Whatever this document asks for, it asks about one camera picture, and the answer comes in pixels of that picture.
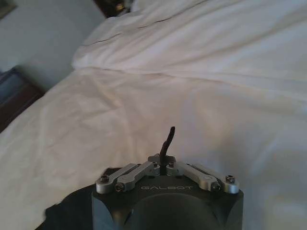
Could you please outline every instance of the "white bed sheet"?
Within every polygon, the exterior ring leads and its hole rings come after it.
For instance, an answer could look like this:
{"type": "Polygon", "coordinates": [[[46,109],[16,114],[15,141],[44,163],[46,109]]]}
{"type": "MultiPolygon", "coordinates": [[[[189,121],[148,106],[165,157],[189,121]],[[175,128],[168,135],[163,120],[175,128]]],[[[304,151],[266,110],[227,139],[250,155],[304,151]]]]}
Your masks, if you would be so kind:
{"type": "Polygon", "coordinates": [[[306,1],[135,9],[0,134],[1,229],[37,227],[106,167],[157,153],[171,126],[170,155],[238,178],[245,229],[306,229],[306,1]]]}

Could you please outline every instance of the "screw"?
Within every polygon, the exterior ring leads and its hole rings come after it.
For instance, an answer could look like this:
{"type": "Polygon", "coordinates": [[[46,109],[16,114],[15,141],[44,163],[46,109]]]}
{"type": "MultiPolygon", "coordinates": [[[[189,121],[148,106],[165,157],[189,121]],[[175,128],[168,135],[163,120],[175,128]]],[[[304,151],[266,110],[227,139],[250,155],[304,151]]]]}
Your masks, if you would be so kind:
{"type": "Polygon", "coordinates": [[[170,167],[170,168],[173,168],[174,167],[174,164],[175,164],[175,162],[170,162],[170,163],[168,163],[168,166],[170,167]]]}
{"type": "Polygon", "coordinates": [[[103,174],[103,175],[99,178],[99,181],[100,181],[101,183],[107,183],[107,182],[109,182],[109,176],[106,175],[106,174],[103,174]]]}
{"type": "Polygon", "coordinates": [[[236,179],[232,175],[226,176],[226,182],[230,184],[234,184],[236,179]]]}
{"type": "Polygon", "coordinates": [[[115,185],[115,191],[117,192],[122,192],[125,189],[125,185],[123,183],[117,183],[115,185]]]}
{"type": "Polygon", "coordinates": [[[222,189],[221,185],[218,182],[213,182],[211,184],[211,191],[219,192],[222,189]]]}

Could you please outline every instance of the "bed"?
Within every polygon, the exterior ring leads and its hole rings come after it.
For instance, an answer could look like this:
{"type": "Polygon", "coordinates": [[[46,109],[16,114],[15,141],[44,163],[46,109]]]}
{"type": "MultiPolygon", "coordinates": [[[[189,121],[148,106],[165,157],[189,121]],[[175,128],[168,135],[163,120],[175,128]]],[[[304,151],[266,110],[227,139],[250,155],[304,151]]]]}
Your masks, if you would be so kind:
{"type": "Polygon", "coordinates": [[[74,72],[0,134],[1,229],[102,171],[169,154],[235,175],[244,229],[307,225],[307,2],[140,0],[76,51],[74,72]]]}

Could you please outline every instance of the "white wall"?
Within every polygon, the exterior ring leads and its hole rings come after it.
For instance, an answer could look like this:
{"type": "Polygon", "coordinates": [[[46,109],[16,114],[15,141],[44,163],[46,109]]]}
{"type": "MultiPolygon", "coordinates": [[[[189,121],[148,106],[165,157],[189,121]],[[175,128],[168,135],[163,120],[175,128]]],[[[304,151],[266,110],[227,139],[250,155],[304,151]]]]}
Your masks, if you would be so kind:
{"type": "Polygon", "coordinates": [[[14,0],[0,20],[0,70],[19,65],[44,89],[71,71],[73,53],[103,20],[93,0],[14,0]]]}

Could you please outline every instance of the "silver metal bracket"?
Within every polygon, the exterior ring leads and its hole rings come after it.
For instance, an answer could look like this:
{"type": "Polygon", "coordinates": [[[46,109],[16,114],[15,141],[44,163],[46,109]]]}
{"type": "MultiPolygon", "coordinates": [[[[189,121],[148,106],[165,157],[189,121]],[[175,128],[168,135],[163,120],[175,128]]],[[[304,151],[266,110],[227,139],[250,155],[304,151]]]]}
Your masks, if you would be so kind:
{"type": "Polygon", "coordinates": [[[202,173],[206,173],[217,178],[223,186],[223,191],[230,194],[237,194],[239,192],[239,182],[233,176],[225,176],[212,169],[208,169],[200,164],[192,165],[193,168],[202,173]]]}
{"type": "Polygon", "coordinates": [[[135,169],[136,167],[138,167],[137,164],[128,164],[125,167],[117,170],[116,172],[108,176],[106,182],[104,182],[103,180],[101,180],[101,178],[99,178],[96,181],[96,191],[100,194],[106,194],[112,192],[117,179],[121,175],[129,173],[131,170],[135,169]]]}
{"type": "Polygon", "coordinates": [[[206,191],[223,191],[229,194],[239,192],[239,183],[232,176],[223,176],[204,166],[189,165],[182,162],[173,162],[166,167],[167,175],[184,175],[196,182],[206,191]]]}
{"type": "Polygon", "coordinates": [[[147,161],[126,175],[122,175],[117,179],[115,190],[118,192],[126,192],[135,187],[135,184],[146,175],[157,175],[159,173],[159,165],[156,162],[147,161]]]}

